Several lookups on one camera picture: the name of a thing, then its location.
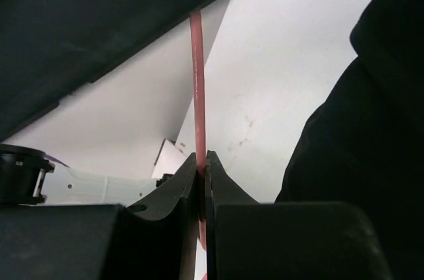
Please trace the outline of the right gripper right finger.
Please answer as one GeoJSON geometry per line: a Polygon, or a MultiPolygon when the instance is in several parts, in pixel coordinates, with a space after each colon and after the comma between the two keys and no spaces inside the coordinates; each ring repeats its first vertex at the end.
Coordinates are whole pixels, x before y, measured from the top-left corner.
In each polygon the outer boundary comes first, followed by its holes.
{"type": "Polygon", "coordinates": [[[261,204],[214,151],[205,168],[210,279],[391,279],[376,233],[340,202],[261,204]]]}

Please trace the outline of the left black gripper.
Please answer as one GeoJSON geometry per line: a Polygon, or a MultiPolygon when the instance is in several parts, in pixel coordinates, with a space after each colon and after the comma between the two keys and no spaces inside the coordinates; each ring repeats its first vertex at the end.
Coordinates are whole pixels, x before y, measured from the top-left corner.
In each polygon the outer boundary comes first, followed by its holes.
{"type": "Polygon", "coordinates": [[[215,0],[1,0],[1,138],[215,0]]]}

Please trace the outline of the pink wire hanger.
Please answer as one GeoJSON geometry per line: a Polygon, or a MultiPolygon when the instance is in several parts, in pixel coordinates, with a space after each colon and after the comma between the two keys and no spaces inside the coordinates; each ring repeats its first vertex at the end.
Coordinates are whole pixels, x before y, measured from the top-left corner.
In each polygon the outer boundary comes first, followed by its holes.
{"type": "Polygon", "coordinates": [[[205,62],[203,51],[203,27],[201,11],[189,16],[191,53],[193,64],[193,109],[195,123],[195,154],[199,176],[199,241],[207,251],[207,221],[205,214],[205,168],[206,168],[206,123],[205,123],[205,62]]]}

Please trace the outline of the black trousers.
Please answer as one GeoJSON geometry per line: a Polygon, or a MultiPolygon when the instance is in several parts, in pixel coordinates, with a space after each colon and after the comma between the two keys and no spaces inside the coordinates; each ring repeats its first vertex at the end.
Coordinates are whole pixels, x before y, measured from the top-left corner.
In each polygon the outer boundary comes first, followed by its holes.
{"type": "Polygon", "coordinates": [[[343,201],[377,232],[396,279],[423,278],[423,0],[371,0],[356,58],[309,117],[277,201],[343,201]]]}

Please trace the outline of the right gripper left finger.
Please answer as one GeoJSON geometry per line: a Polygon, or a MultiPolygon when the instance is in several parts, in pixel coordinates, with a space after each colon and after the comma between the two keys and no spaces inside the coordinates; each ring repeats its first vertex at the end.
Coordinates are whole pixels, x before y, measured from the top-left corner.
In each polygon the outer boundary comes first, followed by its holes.
{"type": "Polygon", "coordinates": [[[42,152],[1,153],[2,279],[192,279],[197,171],[181,168],[135,204],[45,206],[42,152]]]}

